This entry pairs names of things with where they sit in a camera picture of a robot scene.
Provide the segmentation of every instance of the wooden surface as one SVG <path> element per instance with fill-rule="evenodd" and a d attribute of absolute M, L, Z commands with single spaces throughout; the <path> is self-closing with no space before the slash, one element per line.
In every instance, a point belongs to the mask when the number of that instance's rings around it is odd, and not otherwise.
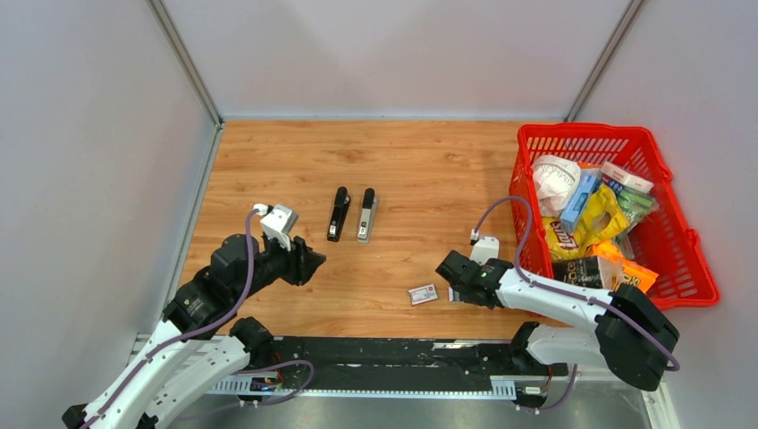
<path fill-rule="evenodd" d="M 182 284 L 208 264 L 224 238 L 244 232 L 254 203 L 281 202 L 299 213 L 293 236 L 327 260 L 305 286 L 278 281 L 250 297 L 241 316 L 254 316 L 274 335 L 511 338 L 535 318 L 450 303 L 434 269 L 452 249 L 468 255 L 471 228 L 495 199 L 508 195 L 519 126 L 227 122 Z M 326 227 L 339 186 L 353 200 L 341 240 L 332 243 Z M 355 240 L 366 187 L 379 199 L 367 245 Z M 253 231 L 260 235 L 257 221 Z M 495 210 L 482 232 L 500 239 L 501 258 L 513 259 L 509 207 Z M 440 299 L 412 307 L 408 290 L 428 283 Z"/>

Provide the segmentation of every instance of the lay's chip bag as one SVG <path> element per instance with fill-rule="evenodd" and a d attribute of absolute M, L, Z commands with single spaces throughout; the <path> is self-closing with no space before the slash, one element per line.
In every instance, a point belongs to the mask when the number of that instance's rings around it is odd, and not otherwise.
<path fill-rule="evenodd" d="M 560 219 L 544 217 L 545 239 L 553 262 L 583 257 L 593 244 L 610 240 L 629 227 L 616 194 L 606 185 L 589 198 L 574 233 L 563 231 Z"/>

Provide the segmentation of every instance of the red plastic basket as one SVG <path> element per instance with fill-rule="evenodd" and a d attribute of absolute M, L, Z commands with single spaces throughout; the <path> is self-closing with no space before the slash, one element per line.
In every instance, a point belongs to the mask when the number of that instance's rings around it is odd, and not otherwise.
<path fill-rule="evenodd" d="M 712 307 L 719 302 L 719 290 L 705 263 L 700 238 L 687 225 L 671 188 L 671 171 L 663 162 L 652 133 L 641 127 L 612 127 L 598 123 L 521 127 L 510 195 L 529 201 L 536 220 L 520 261 L 526 269 L 553 276 L 532 180 L 532 163 L 544 154 L 593 164 L 611 161 L 652 181 L 655 186 L 651 194 L 658 200 L 660 209 L 629 233 L 636 262 L 659 274 L 647 295 L 661 310 Z M 520 204 L 511 206 L 516 235 L 521 240 L 526 227 L 526 209 Z"/>

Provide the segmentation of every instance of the small white box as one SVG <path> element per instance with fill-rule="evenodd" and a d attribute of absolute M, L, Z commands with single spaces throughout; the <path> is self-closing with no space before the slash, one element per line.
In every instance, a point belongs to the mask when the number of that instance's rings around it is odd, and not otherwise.
<path fill-rule="evenodd" d="M 410 305 L 417 306 L 425 302 L 434 301 L 437 299 L 437 289 L 433 284 L 427 284 L 420 288 L 411 289 L 408 291 L 410 295 Z"/>

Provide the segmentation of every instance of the chip bag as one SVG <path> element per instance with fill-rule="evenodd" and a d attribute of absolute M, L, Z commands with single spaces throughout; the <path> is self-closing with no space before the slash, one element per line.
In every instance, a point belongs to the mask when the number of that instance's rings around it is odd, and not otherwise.
<path fill-rule="evenodd" d="M 610 241 L 590 246 L 586 251 L 586 255 L 589 257 L 603 257 L 610 261 L 621 263 L 624 272 L 622 283 L 634 286 L 645 293 L 658 278 L 658 273 L 655 271 L 624 258 L 621 252 Z"/>
<path fill-rule="evenodd" d="M 544 217 L 545 239 L 553 262 L 583 257 L 588 247 L 610 240 L 629 227 L 616 194 L 601 185 L 589 200 L 574 233 L 563 231 L 560 220 Z"/>

